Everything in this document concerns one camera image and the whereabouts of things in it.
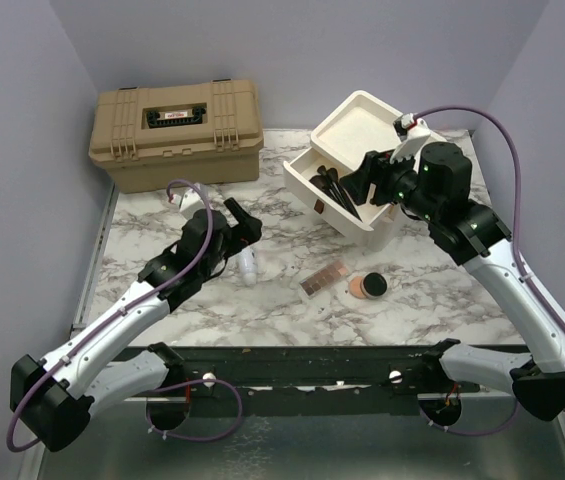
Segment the black angled makeup brush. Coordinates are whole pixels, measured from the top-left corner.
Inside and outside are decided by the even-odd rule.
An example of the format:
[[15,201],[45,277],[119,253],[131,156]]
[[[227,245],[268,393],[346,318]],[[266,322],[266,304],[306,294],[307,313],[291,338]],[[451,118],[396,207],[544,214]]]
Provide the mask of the black angled makeup brush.
[[338,196],[338,199],[342,204],[342,206],[356,219],[360,220],[361,217],[358,214],[355,205],[352,203],[347,192],[343,189],[343,187],[339,183],[339,176],[337,170],[335,168],[328,169],[326,171],[326,176],[330,180],[332,189],[334,190],[335,194]]

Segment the black fan makeup brush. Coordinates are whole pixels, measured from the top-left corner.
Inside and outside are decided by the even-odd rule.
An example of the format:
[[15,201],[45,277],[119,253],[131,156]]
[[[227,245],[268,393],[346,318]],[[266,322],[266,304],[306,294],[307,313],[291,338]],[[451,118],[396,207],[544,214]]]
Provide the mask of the black fan makeup brush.
[[346,205],[343,197],[337,191],[337,188],[325,176],[314,175],[313,177],[310,178],[310,183],[313,184],[319,190],[321,190],[323,193],[325,193],[327,196],[329,196],[332,200],[338,203],[346,211],[351,212],[349,207]]

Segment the black round makeup brush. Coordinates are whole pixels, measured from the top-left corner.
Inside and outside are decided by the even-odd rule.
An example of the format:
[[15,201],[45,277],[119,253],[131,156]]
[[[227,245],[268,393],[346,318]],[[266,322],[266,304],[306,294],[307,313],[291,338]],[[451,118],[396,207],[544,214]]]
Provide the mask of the black round makeup brush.
[[321,165],[318,167],[317,174],[312,178],[312,182],[317,188],[322,190],[340,206],[345,206],[343,197],[340,195],[337,187],[329,177],[325,166]]

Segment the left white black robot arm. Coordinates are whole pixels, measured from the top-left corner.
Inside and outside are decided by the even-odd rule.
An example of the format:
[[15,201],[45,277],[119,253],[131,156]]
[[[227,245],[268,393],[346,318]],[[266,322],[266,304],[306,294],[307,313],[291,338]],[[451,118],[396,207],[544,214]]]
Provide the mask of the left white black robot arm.
[[73,443],[98,413],[137,394],[172,394],[219,380],[211,372],[188,378],[183,359],[158,343],[136,357],[114,360],[132,340],[173,313],[216,278],[219,265],[262,236],[262,223],[229,198],[230,225],[217,210],[203,207],[184,224],[178,241],[147,262],[137,279],[105,314],[65,344],[36,360],[21,357],[11,369],[7,447],[23,423],[49,451]]

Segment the cream top drawer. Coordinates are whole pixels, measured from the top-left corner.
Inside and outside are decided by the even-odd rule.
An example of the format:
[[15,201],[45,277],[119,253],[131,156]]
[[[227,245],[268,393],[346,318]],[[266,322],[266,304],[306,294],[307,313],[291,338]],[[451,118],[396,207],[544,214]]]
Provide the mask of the cream top drawer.
[[349,213],[336,201],[310,182],[318,174],[318,167],[335,168],[340,176],[352,172],[347,163],[342,164],[318,150],[309,148],[291,162],[283,164],[284,183],[287,190],[295,195],[312,213],[335,228],[350,241],[367,244],[383,225],[391,225],[401,214],[398,207],[391,204],[382,207],[364,204],[356,208],[360,219]]

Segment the cream drawer organizer cabinet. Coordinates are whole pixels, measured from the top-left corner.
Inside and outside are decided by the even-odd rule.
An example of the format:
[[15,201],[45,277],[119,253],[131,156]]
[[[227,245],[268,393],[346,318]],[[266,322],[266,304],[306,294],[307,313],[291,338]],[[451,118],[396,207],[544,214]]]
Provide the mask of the cream drawer organizer cabinet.
[[[312,131],[310,148],[342,164],[347,163],[353,172],[361,165],[366,152],[392,150],[399,145],[393,122],[400,116],[400,111],[375,96],[355,91]],[[384,224],[383,229],[376,231],[363,245],[344,237],[377,252],[386,247],[406,222],[407,217],[401,211],[391,225]]]

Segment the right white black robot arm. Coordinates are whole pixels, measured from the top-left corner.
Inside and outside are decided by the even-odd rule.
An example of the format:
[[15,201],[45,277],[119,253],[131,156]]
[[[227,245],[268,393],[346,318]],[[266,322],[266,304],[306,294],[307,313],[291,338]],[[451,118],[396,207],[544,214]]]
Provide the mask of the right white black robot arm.
[[454,382],[479,384],[551,421],[565,411],[565,332],[536,297],[539,283],[516,265],[510,230],[490,207],[470,199],[471,177],[472,163],[459,147],[433,142],[419,158],[400,162],[390,152],[369,151],[340,183],[357,205],[393,203],[426,222],[434,244],[489,292],[528,348],[507,354],[444,341],[422,365],[423,383],[434,391]]

